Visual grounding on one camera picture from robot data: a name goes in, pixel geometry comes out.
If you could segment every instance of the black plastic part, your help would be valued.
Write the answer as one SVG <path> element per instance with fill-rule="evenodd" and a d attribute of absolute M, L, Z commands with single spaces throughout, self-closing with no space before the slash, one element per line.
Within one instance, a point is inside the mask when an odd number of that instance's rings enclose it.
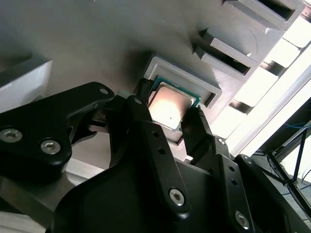
<path fill-rule="evenodd" d="M 263 232 L 310 232 L 251 158 L 238 155 L 234 162 L 240 168 L 253 221 Z"/>
<path fill-rule="evenodd" d="M 145 78 L 140 79 L 137 88 L 136 96 L 138 99 L 146 102 L 148 104 L 148 99 L 150 96 L 151 87 L 153 85 L 153 80 L 148 80 Z"/>
<path fill-rule="evenodd" d="M 193 158 L 192 164 L 196 164 L 208 151 L 209 143 L 213 134 L 209 128 L 203 111 L 200 108 L 187 110 L 182 122 L 181 129 L 187 155 Z"/>
<path fill-rule="evenodd" d="M 104 107 L 113 97 L 114 93 L 108 87 L 88 83 L 2 113 L 0 131 L 14 128 L 23 134 L 23 138 L 15 143 L 0 141 L 0 174 L 31 182 L 58 178 L 71 157 L 71 142 L 82 127 L 81 119 L 94 109 Z M 61 150 L 57 154 L 50 155 L 41 150 L 40 144 L 48 139 L 60 144 Z"/>
<path fill-rule="evenodd" d="M 199 108 L 186 112 L 181 127 L 187 154 L 193 157 L 192 164 L 210 172 L 216 180 L 219 192 L 215 199 L 223 203 L 219 208 L 225 215 L 227 225 L 238 232 L 244 230 L 235 218 L 235 212 L 238 211 L 249 222 L 247 232 L 255 232 L 239 167 L 230 159 L 225 142 L 213 136 Z"/>
<path fill-rule="evenodd" d="M 173 220 L 187 218 L 190 199 L 161 126 L 152 122 L 145 102 L 139 102 L 135 96 L 130 96 L 127 102 L 130 151 L 137 154 L 135 157 L 141 164 L 142 175 L 150 173 L 150 182 L 154 185 L 146 192 L 158 194 L 157 200 L 163 207 L 163 215 Z M 171 200 L 169 193 L 173 188 L 183 194 L 185 203 L 182 206 Z"/>

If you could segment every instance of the black bracket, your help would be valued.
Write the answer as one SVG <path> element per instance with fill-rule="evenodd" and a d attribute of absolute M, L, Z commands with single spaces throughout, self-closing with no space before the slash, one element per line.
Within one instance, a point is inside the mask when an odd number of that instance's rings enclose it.
<path fill-rule="evenodd" d="M 96 133 L 81 125 L 84 116 L 113 98 L 114 93 L 108 87 L 88 83 L 2 113 L 1 175 L 45 183 L 60 177 L 71 157 L 73 141 L 90 138 Z M 6 129 L 17 130 L 18 134 L 6 135 Z M 15 142 L 5 139 L 16 136 L 20 138 Z M 47 140 L 58 143 L 60 150 L 55 154 L 44 152 L 42 144 Z M 46 146 L 52 150 L 55 144 Z"/>
<path fill-rule="evenodd" d="M 161 126 L 153 123 L 145 101 L 130 96 L 127 103 L 130 151 L 138 154 L 140 166 L 147 166 L 144 171 L 151 172 L 163 214 L 174 220 L 187 218 L 190 198 Z"/>
<path fill-rule="evenodd" d="M 189 109 L 181 127 L 192 164 L 211 173 L 220 187 L 219 201 L 224 204 L 228 225 L 238 232 L 255 232 L 240 170 L 230 159 L 225 142 L 213 136 L 200 108 Z"/>

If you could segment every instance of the metal frame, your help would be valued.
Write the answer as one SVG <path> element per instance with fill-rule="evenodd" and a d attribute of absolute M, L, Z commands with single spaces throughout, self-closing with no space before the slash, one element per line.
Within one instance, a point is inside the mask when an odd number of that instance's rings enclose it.
<path fill-rule="evenodd" d="M 294 175 L 291 178 L 290 175 L 286 172 L 286 170 L 280 165 L 278 162 L 277 158 L 279 159 L 280 156 L 279 154 L 282 154 L 283 151 L 287 151 L 287 147 L 293 148 L 291 143 L 289 143 L 287 146 L 279 149 L 278 151 L 271 151 L 268 153 L 265 153 L 265 155 L 270 159 L 273 170 L 278 174 L 278 177 L 270 173 L 269 171 L 265 170 L 262 168 L 264 173 L 271 178 L 279 181 L 282 183 L 285 187 L 288 188 L 290 194 L 293 196 L 297 204 L 301 207 L 301 209 L 304 211 L 306 214 L 307 218 L 311 220 L 311 205 L 307 201 L 307 199 L 302 195 L 300 189 L 297 187 L 298 181 L 297 181 L 297 176 L 299 172 L 299 167 L 300 167 L 300 162 L 302 158 L 302 153 L 305 145 L 305 141 L 307 138 L 307 135 L 310 134 L 310 130 L 308 128 L 303 129 L 299 135 L 296 136 L 296 138 L 293 139 L 293 143 L 297 144 L 297 140 L 300 140 L 300 148 L 299 148 L 299 153 L 297 157 L 297 162 L 295 165 L 295 171 Z"/>

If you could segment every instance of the white surface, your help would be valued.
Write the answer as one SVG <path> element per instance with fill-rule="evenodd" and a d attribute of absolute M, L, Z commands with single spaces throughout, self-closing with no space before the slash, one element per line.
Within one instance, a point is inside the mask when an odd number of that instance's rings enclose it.
<path fill-rule="evenodd" d="M 287 42 L 284 39 L 281 39 L 271 52 L 266 56 L 264 61 L 270 63 L 270 61 L 275 61 L 281 66 L 287 68 L 299 55 L 299 49 Z"/>
<path fill-rule="evenodd" d="M 52 61 L 0 87 L 0 113 L 31 102 L 38 96 L 45 96 Z"/>
<path fill-rule="evenodd" d="M 214 135 L 227 138 L 246 117 L 246 114 L 228 106 L 210 126 Z"/>
<path fill-rule="evenodd" d="M 234 99 L 254 107 L 276 81 L 277 76 L 259 67 Z"/>
<path fill-rule="evenodd" d="M 286 156 L 285 159 L 281 162 L 281 164 L 285 167 L 285 170 L 290 174 L 294 175 L 296 161 L 298 157 L 300 145 L 296 147 L 289 155 Z M 308 137 L 305 141 L 305 146 L 303 148 L 298 178 L 301 178 L 307 174 L 307 172 L 311 169 L 311 137 Z M 305 177 L 305 181 L 311 182 L 311 172 Z"/>
<path fill-rule="evenodd" d="M 252 155 L 311 97 L 310 57 L 308 46 L 226 140 L 233 156 Z"/>
<path fill-rule="evenodd" d="M 298 17 L 283 38 L 299 48 L 304 48 L 311 40 L 311 23 Z"/>

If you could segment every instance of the wire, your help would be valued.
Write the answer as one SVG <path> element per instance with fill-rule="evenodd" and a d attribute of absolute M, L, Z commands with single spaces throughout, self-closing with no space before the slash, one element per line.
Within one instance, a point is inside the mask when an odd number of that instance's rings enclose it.
<path fill-rule="evenodd" d="M 304 177 L 302 177 L 302 180 L 301 180 L 302 183 L 303 183 L 305 177 L 306 177 L 310 172 L 311 172 L 311 169 L 307 172 L 307 174 L 306 174 Z"/>
<path fill-rule="evenodd" d="M 295 125 L 288 125 L 288 124 L 284 124 L 286 125 L 287 127 L 290 127 L 290 128 L 294 128 L 294 129 L 307 129 L 307 128 L 311 128 L 311 125 L 309 126 L 295 126 Z"/>
<path fill-rule="evenodd" d="M 300 122 L 300 123 L 297 123 L 297 124 L 294 124 L 294 125 L 291 125 L 291 126 L 299 126 L 301 124 L 306 124 L 305 122 Z"/>
<path fill-rule="evenodd" d="M 311 184 L 308 184 L 307 186 L 304 186 L 304 187 L 301 188 L 300 190 L 303 190 L 303 189 L 308 188 L 308 187 L 310 187 L 310 186 L 311 186 Z"/>
<path fill-rule="evenodd" d="M 277 172 L 276 172 L 276 170 L 274 169 L 274 167 L 272 167 L 272 165 L 271 165 L 271 163 L 270 163 L 270 160 L 269 160 L 269 157 L 268 157 L 268 156 L 267 156 L 267 160 L 268 160 L 268 163 L 269 163 L 269 165 L 270 165 L 270 170 L 273 169 L 274 174 L 277 175 Z"/>

